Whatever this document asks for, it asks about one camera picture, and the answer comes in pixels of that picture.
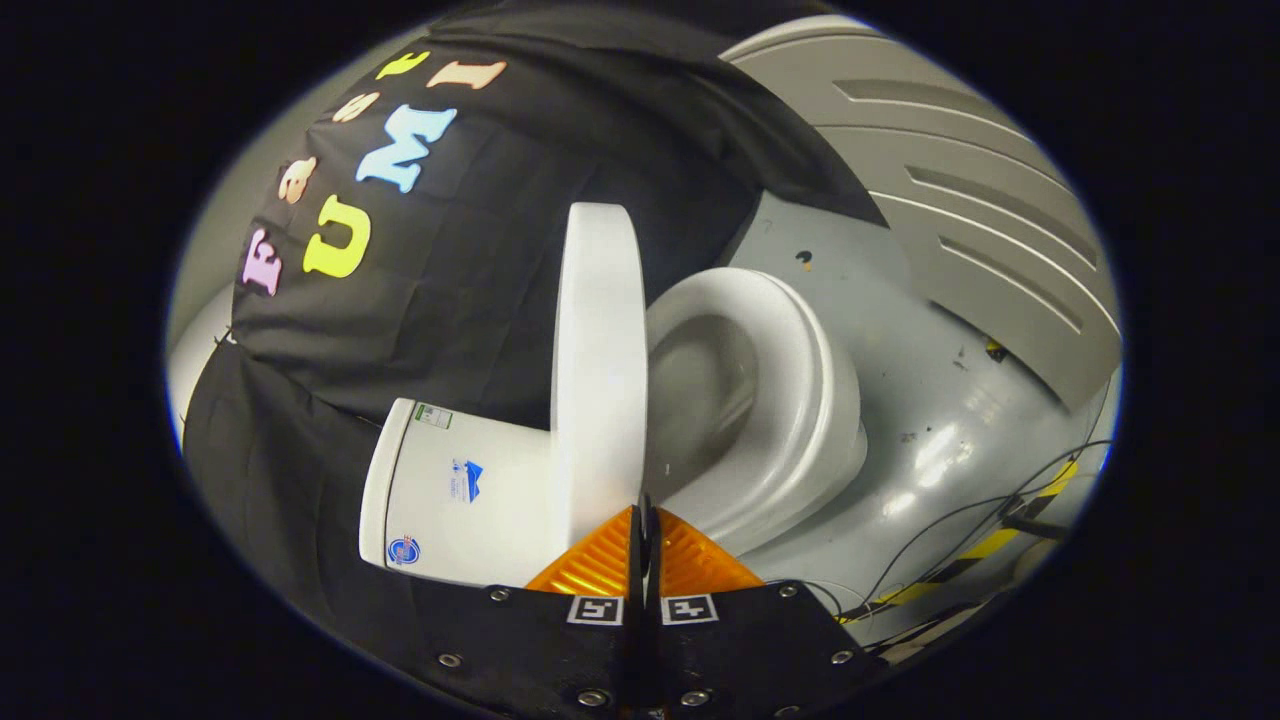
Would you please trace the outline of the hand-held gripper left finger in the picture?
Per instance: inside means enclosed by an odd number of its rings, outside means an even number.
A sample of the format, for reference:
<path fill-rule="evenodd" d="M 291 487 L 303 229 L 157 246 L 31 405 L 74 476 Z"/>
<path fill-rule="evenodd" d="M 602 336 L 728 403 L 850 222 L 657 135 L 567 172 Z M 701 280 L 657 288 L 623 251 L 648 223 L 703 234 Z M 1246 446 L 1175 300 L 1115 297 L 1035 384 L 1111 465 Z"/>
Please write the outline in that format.
<path fill-rule="evenodd" d="M 648 501 L 552 564 L 547 582 L 425 585 L 425 683 L 479 719 L 641 719 Z"/>

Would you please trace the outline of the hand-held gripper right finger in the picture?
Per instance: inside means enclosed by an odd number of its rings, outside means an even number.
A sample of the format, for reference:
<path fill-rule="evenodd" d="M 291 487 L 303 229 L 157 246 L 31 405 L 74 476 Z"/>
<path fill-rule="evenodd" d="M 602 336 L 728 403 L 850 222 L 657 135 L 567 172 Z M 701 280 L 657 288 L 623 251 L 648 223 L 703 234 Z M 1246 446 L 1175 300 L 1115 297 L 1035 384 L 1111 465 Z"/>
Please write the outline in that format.
<path fill-rule="evenodd" d="M 832 719 L 884 678 L 804 582 L 764 580 L 668 509 L 645 521 L 648 717 Z"/>

